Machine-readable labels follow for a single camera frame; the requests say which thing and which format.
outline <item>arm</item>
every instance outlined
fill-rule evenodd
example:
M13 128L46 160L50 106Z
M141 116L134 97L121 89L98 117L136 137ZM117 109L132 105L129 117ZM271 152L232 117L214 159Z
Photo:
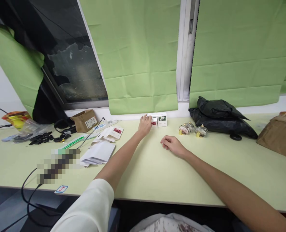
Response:
M138 131L116 152L116 154L110 158L95 179L106 180L112 186L114 191L116 190L119 180L127 168L136 147L149 133L152 127L151 120L151 116L147 117L147 115L144 115L144 117L141 117Z
M286 218L249 188L188 151L176 137L165 136L163 147L185 159L223 203L253 231L286 231Z

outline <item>small white box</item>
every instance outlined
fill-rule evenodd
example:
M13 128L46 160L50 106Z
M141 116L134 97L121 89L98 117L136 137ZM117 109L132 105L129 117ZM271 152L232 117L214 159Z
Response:
M148 113L147 116L152 117L152 129L157 129L158 128L157 113Z
M168 117L166 112L157 113L158 127L168 126Z

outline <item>black plastic bag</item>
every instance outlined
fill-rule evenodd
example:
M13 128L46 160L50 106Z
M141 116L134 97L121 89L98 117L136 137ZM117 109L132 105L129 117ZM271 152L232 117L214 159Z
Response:
M257 139L257 133L248 123L238 117L231 118L209 118L202 114L198 108L189 109L190 116L195 121L196 126L204 125L208 131L219 133L236 133L246 135L252 139Z
M242 115L233 105L224 100L208 101L204 97L199 97L197 102L200 111L209 118L230 118L239 117L249 120Z

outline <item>white sleeve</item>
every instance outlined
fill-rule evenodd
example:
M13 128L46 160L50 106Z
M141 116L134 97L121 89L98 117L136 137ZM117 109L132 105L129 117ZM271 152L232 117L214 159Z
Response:
M52 228L55 231L107 232L114 190L104 179L93 180Z

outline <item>label sticker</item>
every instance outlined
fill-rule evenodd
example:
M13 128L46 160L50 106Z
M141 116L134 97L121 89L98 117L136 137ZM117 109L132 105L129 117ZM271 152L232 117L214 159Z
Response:
M61 185L56 191L55 193L64 193L67 190L68 186L66 185Z
M95 119L95 117L92 117L91 119L89 119L85 122L87 129L91 128L96 123L97 123L97 120Z

